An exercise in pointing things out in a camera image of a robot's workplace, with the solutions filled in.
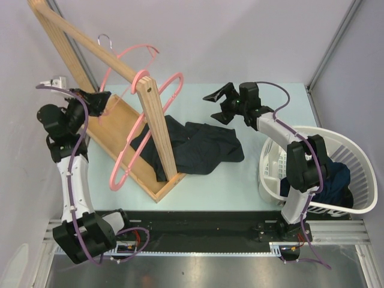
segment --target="white laundry basket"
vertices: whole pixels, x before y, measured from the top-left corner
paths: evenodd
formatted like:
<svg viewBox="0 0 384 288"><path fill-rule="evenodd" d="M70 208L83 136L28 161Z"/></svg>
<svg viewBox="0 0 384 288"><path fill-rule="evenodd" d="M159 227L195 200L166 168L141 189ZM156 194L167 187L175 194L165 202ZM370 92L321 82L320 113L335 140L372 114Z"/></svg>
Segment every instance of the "white laundry basket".
<svg viewBox="0 0 384 288"><path fill-rule="evenodd" d="M295 129L308 136L321 135L324 138L328 156L334 162L344 163L350 170L349 190L353 194L352 209L311 202L308 211L318 214L328 213L333 217L371 211L377 203L377 182L372 165L362 149L348 138L333 131L308 126L297 126ZM263 146L259 164L259 192L265 201L284 205L287 198L280 196L280 179L285 176L286 153L269 138Z"/></svg>

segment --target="wooden post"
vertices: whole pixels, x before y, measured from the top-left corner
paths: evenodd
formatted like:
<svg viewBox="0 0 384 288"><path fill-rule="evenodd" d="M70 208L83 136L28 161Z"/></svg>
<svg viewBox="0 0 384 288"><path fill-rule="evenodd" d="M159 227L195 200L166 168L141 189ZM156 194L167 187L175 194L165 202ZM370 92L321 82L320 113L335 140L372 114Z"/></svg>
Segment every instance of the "wooden post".
<svg viewBox="0 0 384 288"><path fill-rule="evenodd" d="M69 47L68 40L63 31L132 83L136 75L132 68L125 65L115 55L92 41L75 26L57 15L48 7L45 0L28 0L28 2L77 81L84 76L86 78L86 75L74 52ZM88 78L80 82L80 88L86 91L93 91ZM136 89L167 179L171 180L177 174L176 164L156 82L150 77L144 77L138 81Z"/></svg>

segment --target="shiny floor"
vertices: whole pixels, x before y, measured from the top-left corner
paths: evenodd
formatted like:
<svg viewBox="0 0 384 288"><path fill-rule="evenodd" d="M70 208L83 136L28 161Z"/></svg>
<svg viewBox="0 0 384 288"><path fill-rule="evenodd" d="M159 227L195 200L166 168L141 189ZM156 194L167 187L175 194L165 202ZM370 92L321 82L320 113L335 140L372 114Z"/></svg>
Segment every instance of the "shiny floor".
<svg viewBox="0 0 384 288"><path fill-rule="evenodd" d="M332 266L313 263L284 265L268 257L140 256L127 263L104 261L73 266L56 255L47 287L243 288L243 287L367 287L355 246L317 247ZM304 247L301 258L312 257Z"/></svg>

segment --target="dark garment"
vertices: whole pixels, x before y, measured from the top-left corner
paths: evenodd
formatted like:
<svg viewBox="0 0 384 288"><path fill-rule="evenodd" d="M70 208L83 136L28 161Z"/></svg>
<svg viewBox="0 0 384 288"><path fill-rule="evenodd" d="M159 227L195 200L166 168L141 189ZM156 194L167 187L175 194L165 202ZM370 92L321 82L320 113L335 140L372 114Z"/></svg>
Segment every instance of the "dark garment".
<svg viewBox="0 0 384 288"><path fill-rule="evenodd" d="M235 130L187 122L185 126L171 116L165 116L170 142L178 172L210 174L220 162L241 162L244 153ZM148 132L145 125L141 134L131 142L137 149ZM167 181L152 137L140 155L156 173L157 181Z"/></svg>
<svg viewBox="0 0 384 288"><path fill-rule="evenodd" d="M312 201L330 204L345 208L353 207L353 195L348 189L350 184L350 171L343 163L333 162L328 158L330 176L324 181L324 189L313 196ZM290 189L287 178L280 182L280 195L287 197Z"/></svg>

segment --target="wooden rack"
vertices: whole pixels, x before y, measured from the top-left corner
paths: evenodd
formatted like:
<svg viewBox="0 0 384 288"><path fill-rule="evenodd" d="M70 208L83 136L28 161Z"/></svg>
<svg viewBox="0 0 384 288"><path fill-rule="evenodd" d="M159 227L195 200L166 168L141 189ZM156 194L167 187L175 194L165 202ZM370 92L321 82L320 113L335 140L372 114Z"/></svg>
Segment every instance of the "wooden rack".
<svg viewBox="0 0 384 288"><path fill-rule="evenodd" d="M99 46L96 42L92 41L87 35L61 16L57 15L49 8L45 0L28 0L28 3L80 89L87 92L95 92L64 33L87 48L96 57L132 83L136 71L121 62L115 55ZM156 81L148 76L143 77L138 81L136 90L168 182L157 182L153 168L141 157L136 160L130 176L156 202L159 202L185 174L176 171L175 159L173 157ZM115 95L112 96L107 104L107 108L112 107L117 99ZM137 111L126 102L119 101L109 116L103 118L102 125L98 123L96 118L90 118L87 133L116 161L126 143L128 133L138 117L139 114ZM123 169L127 168L133 154L134 149L130 147L122 161L121 167Z"/></svg>

